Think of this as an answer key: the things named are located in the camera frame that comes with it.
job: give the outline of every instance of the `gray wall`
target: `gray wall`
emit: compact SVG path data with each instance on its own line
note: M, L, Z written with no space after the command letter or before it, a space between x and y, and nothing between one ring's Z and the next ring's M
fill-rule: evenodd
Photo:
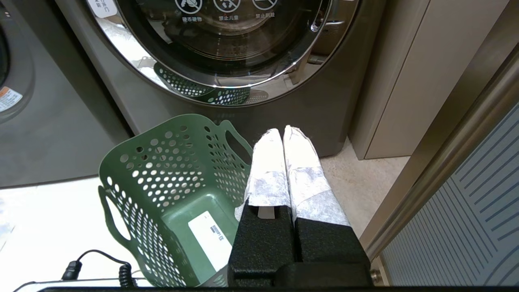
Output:
M382 252L392 285L519 285L519 104Z

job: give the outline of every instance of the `washing machine door glass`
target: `washing machine door glass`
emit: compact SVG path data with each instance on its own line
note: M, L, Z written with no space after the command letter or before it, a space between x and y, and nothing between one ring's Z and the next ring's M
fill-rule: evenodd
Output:
M108 16L90 6L148 79L196 101L241 105L281 96L316 73L346 34L357 2L118 0Z

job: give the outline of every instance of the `warning sticker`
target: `warning sticker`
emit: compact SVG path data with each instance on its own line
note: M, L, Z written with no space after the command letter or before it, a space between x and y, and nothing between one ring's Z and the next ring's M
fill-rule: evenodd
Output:
M95 16L105 18L117 14L117 7L114 0L88 0L88 4L92 7Z
M208 211L191 220L189 228L216 271L227 265L231 244Z
M0 112L6 111L17 104L23 95L12 90L11 88L4 86L0 90Z

